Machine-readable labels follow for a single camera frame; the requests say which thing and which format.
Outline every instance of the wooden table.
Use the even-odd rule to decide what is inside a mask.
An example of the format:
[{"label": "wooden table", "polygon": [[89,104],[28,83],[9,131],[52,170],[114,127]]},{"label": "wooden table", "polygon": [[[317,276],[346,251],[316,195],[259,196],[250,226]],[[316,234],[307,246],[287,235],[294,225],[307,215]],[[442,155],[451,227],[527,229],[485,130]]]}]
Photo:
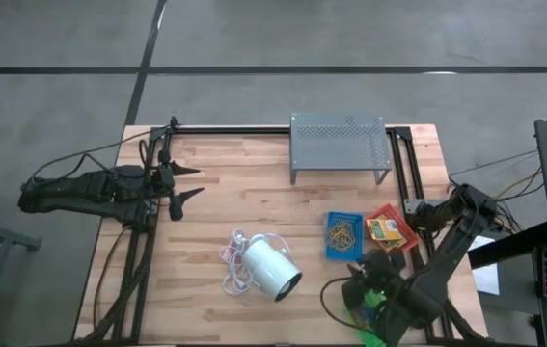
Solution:
[{"label": "wooden table", "polygon": [[[436,128],[409,126],[425,196],[445,199],[449,182]],[[148,128],[128,126],[123,137]],[[121,147],[118,165],[140,163],[137,143],[134,139]],[[404,148],[401,152],[405,171],[410,173]],[[301,172],[296,185],[290,185],[288,135],[175,136],[172,156],[181,165],[202,170],[177,177],[178,191],[206,189],[184,205],[182,221],[171,222],[166,211],[160,213],[141,343],[360,343],[355,332],[326,315],[318,299],[326,281],[348,276],[344,263],[324,257],[323,223],[328,211],[368,213],[388,202],[399,206],[395,171],[381,185],[374,184],[372,172]],[[408,187],[412,187],[408,176]],[[218,252],[236,228],[249,236],[274,232],[286,238],[303,279],[281,302],[274,303],[256,287],[239,297],[222,290],[228,268]],[[92,329],[96,285],[120,232],[117,222],[103,221],[76,336]],[[119,292],[128,243],[128,237],[123,238],[100,291],[100,316]],[[373,247],[366,243],[366,248]],[[449,289],[462,316],[487,335],[467,257],[451,278]],[[329,288],[325,300],[339,317],[347,319],[339,285]],[[130,319],[128,311],[127,327]],[[434,328],[440,331],[439,324]],[[409,330],[402,342],[424,342],[424,331]]]}]

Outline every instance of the blue container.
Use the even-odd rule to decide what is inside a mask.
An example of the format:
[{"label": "blue container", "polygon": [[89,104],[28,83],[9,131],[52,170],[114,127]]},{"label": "blue container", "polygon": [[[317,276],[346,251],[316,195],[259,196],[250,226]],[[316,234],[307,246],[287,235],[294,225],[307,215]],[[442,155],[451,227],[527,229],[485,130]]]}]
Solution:
[{"label": "blue container", "polygon": [[[352,225],[354,245],[345,251],[339,251],[329,247],[327,237],[329,230],[339,223],[348,222]],[[357,213],[329,212],[327,216],[327,228],[324,230],[324,245],[326,246],[327,259],[357,261],[363,255],[363,215]]]}]

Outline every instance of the floor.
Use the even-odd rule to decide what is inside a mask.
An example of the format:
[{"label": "floor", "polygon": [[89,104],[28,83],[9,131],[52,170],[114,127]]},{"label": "floor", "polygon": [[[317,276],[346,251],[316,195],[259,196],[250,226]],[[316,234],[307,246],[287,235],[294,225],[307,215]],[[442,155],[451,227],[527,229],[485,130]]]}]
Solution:
[{"label": "floor", "polygon": [[[547,119],[543,0],[164,3],[0,0],[0,226],[43,237],[36,254],[10,255],[0,345],[70,338],[99,225],[67,212],[20,213],[20,183],[50,159],[117,141],[125,124],[163,124],[172,114],[231,124],[286,123],[290,112],[373,112],[388,123],[435,123],[454,173],[534,149],[533,121]],[[147,76],[138,68],[147,66],[379,68],[268,75],[160,68]],[[116,155],[111,148],[96,157],[112,165]],[[511,163],[457,179],[495,193],[538,166],[536,157]],[[510,207],[524,227],[547,219],[541,193]],[[532,343],[530,260],[502,263],[499,274],[501,295],[481,294],[490,334]]]}]

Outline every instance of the white paper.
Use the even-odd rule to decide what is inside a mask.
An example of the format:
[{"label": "white paper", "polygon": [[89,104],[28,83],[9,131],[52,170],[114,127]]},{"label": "white paper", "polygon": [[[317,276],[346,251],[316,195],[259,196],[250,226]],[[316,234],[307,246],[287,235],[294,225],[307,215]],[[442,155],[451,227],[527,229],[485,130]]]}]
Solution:
[{"label": "white paper", "polygon": [[[494,239],[484,236],[477,236],[473,244],[470,246],[470,250],[487,245],[490,242],[494,242]],[[498,286],[498,265],[492,264],[483,266],[473,270],[473,277],[475,277],[475,284],[477,290],[489,294],[499,295],[500,289]]]}]

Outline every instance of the coiled white cord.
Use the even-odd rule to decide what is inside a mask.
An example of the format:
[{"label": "coiled white cord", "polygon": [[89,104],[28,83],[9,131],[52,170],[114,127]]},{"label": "coiled white cord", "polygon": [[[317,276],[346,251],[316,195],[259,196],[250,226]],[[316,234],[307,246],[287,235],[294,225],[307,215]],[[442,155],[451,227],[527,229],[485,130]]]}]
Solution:
[{"label": "coiled white cord", "polygon": [[[285,250],[290,257],[290,261],[294,263],[294,258],[290,253],[290,247],[286,240],[274,233],[265,233],[267,237],[276,237],[282,240]],[[249,247],[250,240],[245,237],[243,230],[236,229],[232,232],[232,237],[227,246],[219,250],[219,256],[228,264],[228,274],[222,281],[224,291],[230,295],[239,295],[245,293],[254,282],[252,274],[246,269],[243,263],[243,254]],[[228,288],[227,282],[232,281],[232,287]]]}]

